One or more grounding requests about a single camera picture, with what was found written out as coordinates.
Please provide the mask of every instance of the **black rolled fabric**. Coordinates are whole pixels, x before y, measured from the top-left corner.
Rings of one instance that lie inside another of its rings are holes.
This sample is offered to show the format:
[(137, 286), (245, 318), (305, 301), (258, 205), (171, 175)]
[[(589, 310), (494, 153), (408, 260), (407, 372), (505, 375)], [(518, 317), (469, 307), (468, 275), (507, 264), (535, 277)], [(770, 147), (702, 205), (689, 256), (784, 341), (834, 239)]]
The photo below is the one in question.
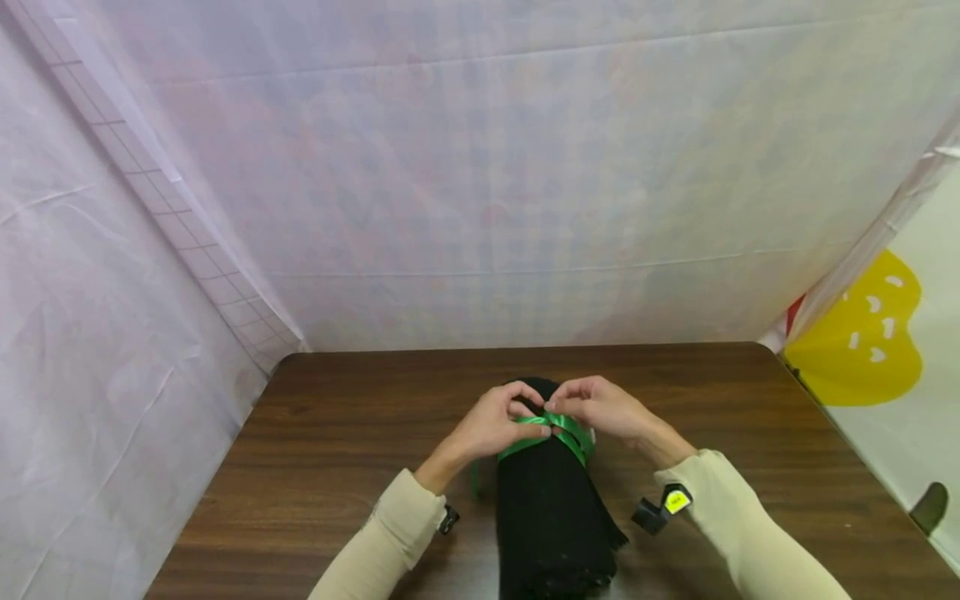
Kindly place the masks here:
[[(520, 380), (544, 400), (559, 387), (540, 377)], [(610, 583), (613, 551), (627, 538), (570, 448), (556, 437), (524, 448), (499, 462), (496, 479), (502, 600), (573, 600)]]

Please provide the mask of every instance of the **sleeve cuff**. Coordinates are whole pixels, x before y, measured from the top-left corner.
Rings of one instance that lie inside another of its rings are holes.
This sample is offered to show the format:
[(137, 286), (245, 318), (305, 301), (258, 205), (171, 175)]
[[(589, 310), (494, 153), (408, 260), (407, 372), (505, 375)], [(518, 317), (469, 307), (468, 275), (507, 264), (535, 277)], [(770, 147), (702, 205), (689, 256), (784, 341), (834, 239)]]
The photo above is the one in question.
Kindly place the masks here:
[(446, 516), (445, 496), (428, 492), (405, 468), (380, 496), (373, 518), (403, 552), (407, 569), (413, 568)]

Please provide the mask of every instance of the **finger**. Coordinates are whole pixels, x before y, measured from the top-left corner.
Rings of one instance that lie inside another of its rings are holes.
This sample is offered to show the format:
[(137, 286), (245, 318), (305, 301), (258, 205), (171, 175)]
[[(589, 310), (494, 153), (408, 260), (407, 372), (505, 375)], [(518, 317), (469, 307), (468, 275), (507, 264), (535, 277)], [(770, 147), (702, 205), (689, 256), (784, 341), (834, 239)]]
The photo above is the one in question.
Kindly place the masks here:
[(570, 379), (560, 384), (560, 387), (557, 388), (557, 391), (553, 393), (550, 399), (562, 399), (562, 398), (589, 398), (590, 397), (590, 387), (589, 387), (590, 377), (581, 377), (580, 379)]
[(543, 406), (543, 398), (537, 393), (537, 390), (534, 390), (522, 381), (511, 381), (506, 385), (500, 386), (500, 391), (508, 400), (512, 400), (517, 396), (523, 396), (537, 406)]
[(533, 411), (527, 408), (523, 402), (511, 402), (507, 405), (507, 414), (518, 419), (520, 417), (535, 417)]
[(587, 402), (587, 400), (581, 400), (576, 397), (553, 397), (543, 408), (555, 415), (566, 415), (573, 417), (577, 421), (581, 421), (587, 420)]
[(536, 423), (514, 423), (514, 440), (537, 440), (549, 438), (550, 428)]

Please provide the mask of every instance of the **red object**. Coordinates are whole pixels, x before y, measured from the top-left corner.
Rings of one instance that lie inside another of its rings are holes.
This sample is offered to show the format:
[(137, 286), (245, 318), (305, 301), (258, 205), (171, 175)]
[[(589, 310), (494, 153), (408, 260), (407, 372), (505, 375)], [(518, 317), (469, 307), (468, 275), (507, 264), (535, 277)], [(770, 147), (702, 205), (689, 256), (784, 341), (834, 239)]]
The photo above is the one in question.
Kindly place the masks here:
[(790, 304), (790, 308), (786, 309), (786, 334), (790, 335), (790, 329), (793, 329), (793, 320), (797, 318), (797, 313), (800, 311), (800, 305), (804, 303), (804, 298), (806, 294), (800, 296)]

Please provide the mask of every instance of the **brown tabletop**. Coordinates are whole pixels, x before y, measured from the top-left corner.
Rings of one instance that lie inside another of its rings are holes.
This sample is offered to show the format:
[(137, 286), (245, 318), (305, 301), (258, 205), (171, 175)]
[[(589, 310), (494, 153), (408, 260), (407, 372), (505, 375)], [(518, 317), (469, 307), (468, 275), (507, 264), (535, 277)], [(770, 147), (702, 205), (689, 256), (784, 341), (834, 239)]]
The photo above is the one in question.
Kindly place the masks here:
[[(694, 445), (723, 451), (773, 518), (853, 598), (960, 598), (960, 581), (819, 406), (754, 344), (300, 354), (283, 361), (157, 575), (148, 598), (306, 598), (404, 467), (415, 468), (491, 386), (599, 373)], [(651, 538), (629, 520), (659, 499), (652, 470), (600, 437), (589, 465), (631, 539), (610, 598), (736, 597), (686, 519)], [(462, 519), (394, 598), (497, 597), (493, 505), (462, 475)]]

